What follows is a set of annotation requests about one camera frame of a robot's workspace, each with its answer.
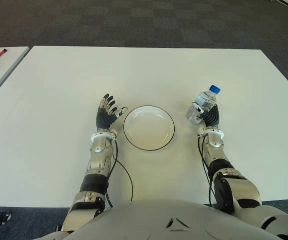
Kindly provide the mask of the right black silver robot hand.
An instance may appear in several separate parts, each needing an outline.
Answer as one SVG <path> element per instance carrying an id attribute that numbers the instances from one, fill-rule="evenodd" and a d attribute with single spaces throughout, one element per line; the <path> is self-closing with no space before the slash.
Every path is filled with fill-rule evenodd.
<path id="1" fill-rule="evenodd" d="M 217 104 L 215 104 L 209 111 L 203 110 L 196 102 L 192 102 L 192 107 L 198 112 L 197 117 L 204 121 L 206 127 L 218 128 L 220 115 Z"/>

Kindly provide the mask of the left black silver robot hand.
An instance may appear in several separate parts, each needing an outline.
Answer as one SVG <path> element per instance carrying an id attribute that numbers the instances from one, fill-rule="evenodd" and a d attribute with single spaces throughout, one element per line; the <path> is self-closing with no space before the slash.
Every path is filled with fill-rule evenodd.
<path id="1" fill-rule="evenodd" d="M 96 115 L 96 127 L 98 131 L 110 130 L 111 125 L 127 112 L 128 107 L 124 106 L 118 109 L 115 103 L 114 96 L 108 93 L 101 99 Z"/>

